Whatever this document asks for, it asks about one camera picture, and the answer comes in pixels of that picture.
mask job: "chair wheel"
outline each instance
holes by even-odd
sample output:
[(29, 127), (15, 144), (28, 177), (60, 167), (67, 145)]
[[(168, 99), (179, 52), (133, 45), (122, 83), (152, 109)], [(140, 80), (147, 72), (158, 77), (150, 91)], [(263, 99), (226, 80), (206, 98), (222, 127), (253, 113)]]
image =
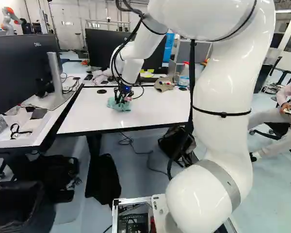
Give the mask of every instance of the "chair wheel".
[(0, 180), (2, 180), (2, 179), (4, 179), (4, 178), (5, 178), (5, 173), (2, 172), (2, 173), (0, 174)]

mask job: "person's hand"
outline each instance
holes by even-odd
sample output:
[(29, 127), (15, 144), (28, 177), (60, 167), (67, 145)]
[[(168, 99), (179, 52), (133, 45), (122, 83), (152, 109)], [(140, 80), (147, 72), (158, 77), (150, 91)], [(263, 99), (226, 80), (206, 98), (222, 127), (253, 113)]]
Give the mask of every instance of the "person's hand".
[(285, 113), (283, 110), (285, 110), (285, 109), (290, 109), (291, 108), (291, 105), (290, 104), (288, 104), (288, 103), (284, 103), (283, 105), (282, 105), (282, 107), (280, 108), (280, 113)]

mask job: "water bottle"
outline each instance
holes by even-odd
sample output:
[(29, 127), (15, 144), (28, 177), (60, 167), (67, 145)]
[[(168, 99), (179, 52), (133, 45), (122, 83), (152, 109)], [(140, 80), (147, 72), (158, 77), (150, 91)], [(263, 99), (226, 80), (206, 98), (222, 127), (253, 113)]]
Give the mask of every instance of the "water bottle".
[(187, 88), (190, 85), (190, 63), (183, 63), (183, 70), (180, 74), (178, 86), (182, 88)]

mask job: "teal plush toy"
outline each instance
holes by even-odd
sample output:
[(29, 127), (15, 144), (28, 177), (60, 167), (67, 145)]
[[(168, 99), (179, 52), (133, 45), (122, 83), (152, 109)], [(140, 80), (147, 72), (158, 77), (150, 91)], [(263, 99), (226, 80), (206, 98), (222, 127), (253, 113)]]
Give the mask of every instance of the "teal plush toy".
[(108, 99), (108, 108), (113, 108), (119, 112), (130, 112), (130, 102), (127, 101), (125, 103), (116, 103), (114, 97)]

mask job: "black monitor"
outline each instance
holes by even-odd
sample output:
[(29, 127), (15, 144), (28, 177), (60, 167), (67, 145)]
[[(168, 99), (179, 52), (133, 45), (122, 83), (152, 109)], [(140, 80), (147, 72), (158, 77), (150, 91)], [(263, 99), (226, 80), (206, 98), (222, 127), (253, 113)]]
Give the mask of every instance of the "black monitor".
[(59, 59), (53, 34), (0, 36), (0, 114), (52, 81), (47, 52), (57, 52)]
[[(106, 69), (110, 66), (112, 53), (129, 37), (128, 32), (85, 29), (86, 42), (92, 67)], [(158, 69), (162, 66), (166, 36), (151, 57), (145, 60), (143, 69)]]

